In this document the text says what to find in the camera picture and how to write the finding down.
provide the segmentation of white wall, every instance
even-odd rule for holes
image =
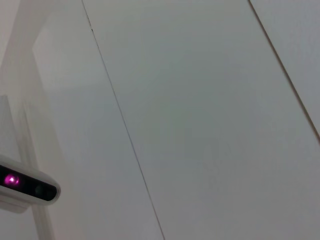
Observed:
[[[318,239],[319,143],[249,3],[84,2],[165,239]]]
[[[19,141],[25,107],[38,167],[61,184],[56,239],[163,239],[81,1],[21,1],[0,81]]]

